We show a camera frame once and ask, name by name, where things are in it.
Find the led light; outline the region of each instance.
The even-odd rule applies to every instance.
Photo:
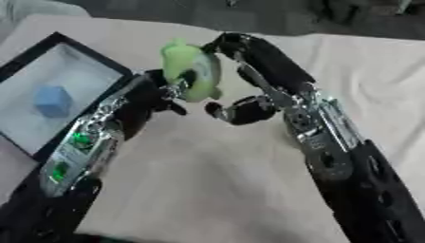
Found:
[[[59,162],[51,173],[51,178],[56,182],[61,182],[69,169],[69,165],[65,162]]]
[[[82,143],[82,144],[88,144],[88,143],[90,143],[90,138],[87,135],[84,135],[82,133],[74,133],[72,135],[72,138],[77,143]]]

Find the robotic hand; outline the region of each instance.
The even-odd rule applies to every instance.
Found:
[[[203,49],[238,62],[240,76],[263,91],[227,108],[209,103],[207,113],[243,125],[283,111],[310,175],[351,242],[425,242],[424,219],[397,173],[310,75],[277,47],[245,34],[222,34]]]
[[[192,71],[178,79],[190,88]],[[73,233],[102,188],[102,172],[153,112],[186,110],[173,102],[178,87],[161,70],[136,76],[78,118],[47,162],[18,186],[0,208],[1,243],[72,242]]]

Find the blue cube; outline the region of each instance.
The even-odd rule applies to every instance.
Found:
[[[43,85],[36,90],[34,105],[45,117],[64,118],[69,115],[72,98],[61,86]]]

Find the chrome component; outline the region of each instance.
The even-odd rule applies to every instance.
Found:
[[[296,99],[295,105],[284,109],[284,120],[300,143],[310,172],[324,181],[347,179],[353,172],[347,153],[363,138],[338,101],[313,84],[306,84]]]
[[[183,94],[189,89],[189,84],[185,79],[180,78],[175,84],[164,87],[167,89],[165,100],[171,101],[174,99],[182,99]]]
[[[145,79],[140,75],[103,100],[97,110],[77,119],[39,175],[47,196],[62,196],[81,178],[99,177],[117,154],[124,135],[114,114],[128,101],[125,94]]]
[[[269,97],[270,101],[272,102],[272,106],[274,106],[276,109],[280,110],[285,107],[290,107],[293,104],[296,103],[296,100],[289,96],[285,91],[282,90],[276,90],[268,82],[266,79],[259,73],[256,69],[254,69],[252,66],[242,63],[241,67],[244,72],[247,73],[254,81],[255,83],[264,91],[265,95]]]
[[[62,196],[80,177],[99,177],[122,145],[120,128],[109,122],[95,140],[89,137],[90,141],[80,146],[76,134],[82,133],[88,121],[89,117],[78,119],[43,166],[40,183],[48,196]]]

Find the white tablecloth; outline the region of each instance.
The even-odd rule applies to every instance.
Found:
[[[159,49],[174,37],[202,45],[218,35],[174,24],[33,16],[0,47],[0,63],[53,31],[133,69],[160,67]],[[266,38],[341,100],[424,212],[425,43],[321,34]],[[224,61],[224,103],[255,91],[234,67]],[[231,127],[207,116],[201,104],[186,106],[189,116],[158,114],[125,144],[80,231],[181,243],[347,242],[280,116]],[[0,161],[2,195],[30,167],[9,161]]]

